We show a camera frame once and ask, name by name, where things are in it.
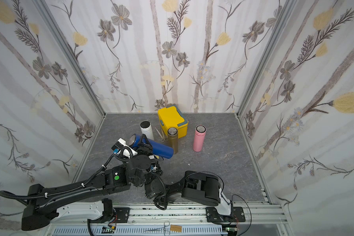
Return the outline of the blue thermos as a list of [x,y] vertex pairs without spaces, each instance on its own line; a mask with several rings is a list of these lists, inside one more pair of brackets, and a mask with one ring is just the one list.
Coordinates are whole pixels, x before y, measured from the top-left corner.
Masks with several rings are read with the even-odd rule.
[[[138,141],[140,139],[141,135],[138,134],[133,134],[130,139],[128,140],[128,145],[133,148],[134,150],[138,149]],[[154,155],[157,155],[162,158],[170,159],[172,158],[174,151],[171,147],[166,146],[164,144],[157,143],[154,140],[148,139],[149,142],[151,143],[153,147],[153,153]]]

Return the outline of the white thermos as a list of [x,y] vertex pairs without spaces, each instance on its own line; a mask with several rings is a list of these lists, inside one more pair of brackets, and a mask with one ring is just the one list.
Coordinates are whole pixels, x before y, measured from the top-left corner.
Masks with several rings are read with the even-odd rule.
[[143,121],[140,123],[141,133],[146,135],[148,139],[154,140],[153,130],[149,121]]

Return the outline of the gold thermos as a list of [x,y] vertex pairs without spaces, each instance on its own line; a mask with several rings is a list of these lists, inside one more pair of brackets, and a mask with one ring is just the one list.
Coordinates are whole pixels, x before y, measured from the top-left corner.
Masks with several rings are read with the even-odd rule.
[[178,130],[175,127],[171,127],[167,130],[168,142],[173,149],[174,154],[178,153]]

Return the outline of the pink thermos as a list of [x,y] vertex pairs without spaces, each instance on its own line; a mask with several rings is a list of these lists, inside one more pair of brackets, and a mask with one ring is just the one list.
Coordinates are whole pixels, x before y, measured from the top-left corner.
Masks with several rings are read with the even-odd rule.
[[206,127],[204,125],[198,125],[195,128],[195,136],[193,142],[193,150],[195,152],[200,152],[203,148],[205,136],[206,136]]

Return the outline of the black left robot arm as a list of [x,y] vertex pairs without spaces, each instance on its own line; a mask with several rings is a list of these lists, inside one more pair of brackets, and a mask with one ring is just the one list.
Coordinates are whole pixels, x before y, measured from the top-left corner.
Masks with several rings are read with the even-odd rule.
[[[27,195],[1,190],[0,196],[26,207],[21,220],[23,231],[38,230],[66,217],[86,217],[98,223],[111,221],[116,214],[112,200],[106,196],[134,186],[144,187],[145,196],[152,199],[157,195],[152,182],[158,176],[157,159],[150,158],[156,155],[156,145],[146,135],[133,135],[130,144],[117,141],[112,150],[113,154],[87,180],[53,188],[34,184]],[[97,196],[105,198],[93,206],[82,205],[84,200]]]

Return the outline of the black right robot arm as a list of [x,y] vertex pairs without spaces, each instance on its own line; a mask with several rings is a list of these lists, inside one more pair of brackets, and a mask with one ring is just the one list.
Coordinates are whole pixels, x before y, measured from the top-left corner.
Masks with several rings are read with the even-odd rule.
[[168,205],[179,198],[204,205],[206,220],[213,224],[245,222],[243,210],[234,206],[234,201],[224,195],[223,188],[222,178],[212,172],[186,171],[184,177],[172,185],[152,173],[145,182],[145,196],[160,210],[167,210]]

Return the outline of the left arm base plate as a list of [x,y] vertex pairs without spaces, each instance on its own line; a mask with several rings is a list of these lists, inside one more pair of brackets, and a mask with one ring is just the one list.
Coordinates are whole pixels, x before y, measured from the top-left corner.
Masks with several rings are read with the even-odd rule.
[[129,207],[115,207],[113,208],[113,216],[109,219],[109,224],[127,223],[130,214]]

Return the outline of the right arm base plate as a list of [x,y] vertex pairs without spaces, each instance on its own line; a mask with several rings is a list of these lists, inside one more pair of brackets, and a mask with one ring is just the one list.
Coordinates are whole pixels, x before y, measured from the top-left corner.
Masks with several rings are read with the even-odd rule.
[[208,223],[229,225],[232,223],[243,223],[246,221],[245,214],[242,207],[234,207],[232,213],[227,216],[219,214],[214,207],[206,207],[206,220]]

